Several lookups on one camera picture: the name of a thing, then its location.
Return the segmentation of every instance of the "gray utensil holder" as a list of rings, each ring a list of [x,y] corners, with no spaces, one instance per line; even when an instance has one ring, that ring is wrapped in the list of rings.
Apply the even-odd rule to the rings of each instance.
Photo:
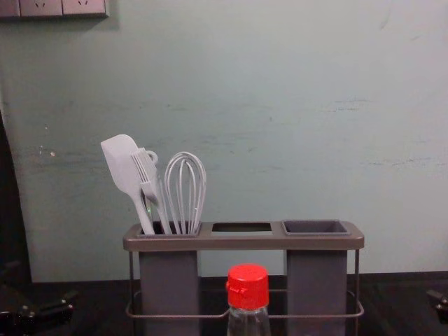
[[[257,231],[271,234],[250,234]],[[197,252],[203,250],[284,250],[287,315],[270,318],[286,319],[289,336],[345,336],[346,319],[354,319],[354,335],[358,334],[358,317],[363,314],[358,300],[359,250],[364,236],[354,224],[338,220],[202,223],[197,235],[157,232],[143,235],[141,226],[134,225],[123,238],[131,286],[132,254],[139,253],[142,315],[135,312],[133,287],[127,314],[144,320],[144,336],[200,336],[201,319],[227,317],[228,311],[200,315]],[[356,252],[354,314],[346,313],[349,250]]]

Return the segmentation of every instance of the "clear plastic bottle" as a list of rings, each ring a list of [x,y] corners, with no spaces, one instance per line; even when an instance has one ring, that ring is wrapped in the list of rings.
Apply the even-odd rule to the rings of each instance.
[[[232,267],[227,291],[230,305],[227,336],[271,336],[266,269],[255,264]]]

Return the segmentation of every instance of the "whisk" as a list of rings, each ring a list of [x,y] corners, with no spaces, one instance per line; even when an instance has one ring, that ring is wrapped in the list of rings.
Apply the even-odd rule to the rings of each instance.
[[[188,203],[184,204],[186,184],[188,184]],[[169,161],[165,171],[164,189],[178,235],[197,233],[204,206],[206,185],[207,174],[204,165],[196,155],[180,152]],[[173,192],[176,193],[175,200],[172,197]]]

